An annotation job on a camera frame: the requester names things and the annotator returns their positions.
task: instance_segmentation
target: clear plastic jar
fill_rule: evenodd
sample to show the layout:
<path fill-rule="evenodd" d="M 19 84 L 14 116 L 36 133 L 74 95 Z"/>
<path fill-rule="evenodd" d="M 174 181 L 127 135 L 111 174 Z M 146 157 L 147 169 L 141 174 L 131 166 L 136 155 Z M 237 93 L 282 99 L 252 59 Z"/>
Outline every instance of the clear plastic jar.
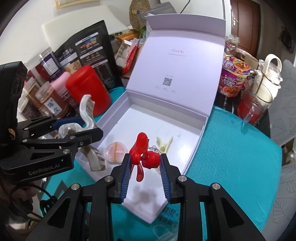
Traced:
<path fill-rule="evenodd" d="M 116 54 L 120 48 L 120 42 L 118 39 L 115 38 L 114 35 L 110 35 L 109 36 L 109 40 L 111 42 L 112 45 L 112 49 L 113 49 L 113 53 Z"/>
<path fill-rule="evenodd" d="M 49 82 L 46 82 L 40 87 L 35 94 L 35 97 L 42 103 L 55 117 L 63 118 L 69 106 L 57 94 Z"/>
<path fill-rule="evenodd" d="M 61 65 L 57 61 L 50 47 L 43 51 L 39 57 L 41 65 L 44 67 L 52 80 L 56 80 L 63 74 L 64 71 L 62 70 Z"/>
<path fill-rule="evenodd" d="M 52 116 L 52 114 L 48 112 L 48 109 L 45 108 L 43 104 L 41 104 L 39 100 L 35 97 L 35 94 L 39 89 L 40 85 L 38 84 L 37 80 L 34 77 L 31 77 L 24 85 L 23 92 L 43 116 Z"/>
<path fill-rule="evenodd" d="M 31 120 L 34 118 L 41 117 L 41 113 L 37 110 L 37 108 L 26 98 L 24 94 L 22 94 L 18 106 L 18 112 L 25 119 Z"/>

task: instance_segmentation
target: red drink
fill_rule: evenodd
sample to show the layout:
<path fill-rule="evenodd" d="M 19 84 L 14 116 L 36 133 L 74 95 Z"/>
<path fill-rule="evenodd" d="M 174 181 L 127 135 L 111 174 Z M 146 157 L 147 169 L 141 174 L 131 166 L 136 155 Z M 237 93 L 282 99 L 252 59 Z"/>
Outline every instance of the red drink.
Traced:
<path fill-rule="evenodd" d="M 254 102 L 253 96 L 249 94 L 245 95 L 244 99 L 239 103 L 237 107 L 237 115 L 240 118 L 244 119 L 247 116 L 247 114 L 250 112 L 253 102 Z M 256 103 L 255 110 L 253 111 L 253 116 L 249 120 L 249 123 L 254 124 L 258 120 L 258 118 L 263 114 L 263 111 L 264 111 L 263 106 L 259 103 Z"/>

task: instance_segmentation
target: spice jar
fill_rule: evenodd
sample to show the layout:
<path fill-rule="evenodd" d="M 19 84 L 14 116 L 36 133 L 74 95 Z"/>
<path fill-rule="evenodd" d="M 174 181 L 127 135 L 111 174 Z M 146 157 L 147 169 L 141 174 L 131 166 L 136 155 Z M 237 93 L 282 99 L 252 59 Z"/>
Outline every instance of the spice jar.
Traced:
<path fill-rule="evenodd" d="M 57 94 L 54 88 L 49 82 L 46 82 L 37 91 L 35 97 L 55 116 L 63 118 L 68 110 L 69 106 L 64 102 Z"/>
<path fill-rule="evenodd" d="M 116 54 L 118 52 L 121 44 L 120 44 L 119 40 L 115 38 L 114 35 L 110 35 L 109 40 L 112 45 L 113 53 Z"/>
<path fill-rule="evenodd" d="M 43 51 L 39 57 L 41 65 L 44 67 L 52 80 L 56 80 L 63 74 L 64 71 L 50 47 Z"/>
<path fill-rule="evenodd" d="M 23 92 L 43 116 L 51 116 L 52 114 L 48 111 L 48 109 L 45 108 L 43 104 L 41 104 L 39 100 L 35 97 L 35 94 L 39 89 L 40 85 L 38 84 L 37 80 L 34 77 L 31 77 L 24 85 Z"/>
<path fill-rule="evenodd" d="M 79 113 L 79 104 L 67 90 L 65 83 L 71 74 L 69 72 L 64 72 L 57 80 L 50 83 L 50 85 L 54 88 L 57 92 L 59 97 L 62 98 L 68 105 L 72 106 L 74 110 Z"/>
<path fill-rule="evenodd" d="M 22 94 L 17 110 L 25 119 L 31 120 L 34 118 L 41 117 L 41 113 L 37 110 L 37 108 L 27 99 L 27 97 Z"/>

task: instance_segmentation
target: pink bottle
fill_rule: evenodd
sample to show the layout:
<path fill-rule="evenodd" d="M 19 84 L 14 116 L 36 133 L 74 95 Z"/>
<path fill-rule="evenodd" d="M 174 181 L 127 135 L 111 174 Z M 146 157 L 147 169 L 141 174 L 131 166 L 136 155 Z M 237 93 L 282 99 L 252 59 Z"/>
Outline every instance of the pink bottle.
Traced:
<path fill-rule="evenodd" d="M 57 92 L 57 94 L 63 99 L 63 101 L 68 103 L 75 109 L 77 113 L 79 113 L 79 104 L 76 102 L 76 100 L 73 98 L 73 96 L 70 94 L 65 86 L 65 83 L 70 76 L 71 74 L 69 72 L 64 72 L 58 79 L 51 82 L 50 84 Z"/>

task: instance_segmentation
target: red canister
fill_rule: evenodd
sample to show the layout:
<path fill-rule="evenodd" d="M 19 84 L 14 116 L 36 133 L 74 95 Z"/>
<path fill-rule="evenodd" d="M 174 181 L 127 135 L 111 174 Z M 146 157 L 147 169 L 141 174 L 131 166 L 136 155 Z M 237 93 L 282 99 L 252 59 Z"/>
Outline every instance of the red canister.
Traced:
<path fill-rule="evenodd" d="M 91 95 L 91 100 L 95 102 L 94 116 L 102 114 L 111 105 L 109 92 L 90 65 L 71 75 L 65 86 L 78 103 L 84 95 Z"/>

